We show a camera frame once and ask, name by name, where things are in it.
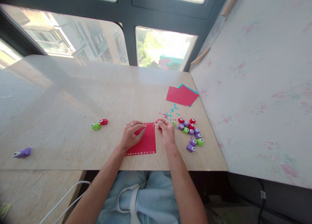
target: forearm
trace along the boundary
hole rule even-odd
[[[208,223],[202,200],[176,145],[166,147],[176,202],[183,224]]]
[[[125,153],[125,150],[120,146],[115,148],[108,161],[102,167],[84,196],[68,217],[66,224],[89,224],[96,222],[106,197],[115,181]]]

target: black cable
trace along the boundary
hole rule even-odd
[[[260,208],[260,212],[259,212],[259,216],[258,216],[258,224],[260,224],[262,211],[263,211],[264,206],[266,204],[266,191],[264,189],[264,184],[263,184],[262,179],[258,179],[258,182],[260,183],[260,186],[262,187],[261,198],[263,199],[262,205],[261,205],[261,208]]]

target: red paper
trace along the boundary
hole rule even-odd
[[[144,154],[156,153],[156,141],[155,141],[155,124],[144,123],[146,125],[143,138],[135,146],[130,148],[125,156],[136,156]],[[138,129],[134,134],[138,135],[143,128]]]
[[[185,99],[184,93],[182,90],[180,90],[180,88],[170,86],[166,100],[188,106],[188,101]]]
[[[193,92],[192,90],[190,90],[184,85],[182,85],[179,89],[182,89],[183,92],[185,93],[185,96],[187,96],[188,101],[189,101],[188,106],[191,106],[194,103],[194,101],[197,99],[197,97],[199,97],[198,94],[196,94],[195,92]]]
[[[199,95],[182,85],[180,88],[169,87],[167,101],[177,104],[191,106]]]

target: red paper with heart border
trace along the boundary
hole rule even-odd
[[[156,140],[155,140],[155,124],[144,123],[146,125],[143,138],[126,152],[125,156],[137,156],[145,154],[156,153]],[[138,129],[134,134],[138,135],[143,128]]]

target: power cord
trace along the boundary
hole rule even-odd
[[[262,190],[260,191],[261,192],[261,198],[263,199],[262,201],[262,206],[260,208],[260,212],[259,212],[259,216],[258,216],[258,224],[260,224],[260,221],[261,221],[261,215],[262,215],[262,211],[264,209],[264,206],[266,204],[266,191],[264,189],[264,184],[263,184],[263,180],[262,179],[258,179],[258,182],[260,183],[260,186],[262,187]]]
[[[56,207],[65,199],[65,197],[68,195],[68,193],[75,187],[77,186],[78,184],[80,183],[87,183],[87,184],[91,184],[91,182],[89,181],[80,181],[80,182],[77,182],[75,185],[73,185],[69,191],[65,194],[65,196],[63,196],[63,198],[53,207],[53,209],[51,209],[51,211],[42,219],[42,221],[39,223],[39,224],[42,224],[47,218],[48,216],[56,209]],[[84,192],[81,196],[79,196],[66,210],[65,212],[58,218],[58,220],[54,223],[56,224],[63,216],[64,214],[74,205],[74,203],[76,203],[86,192]]]

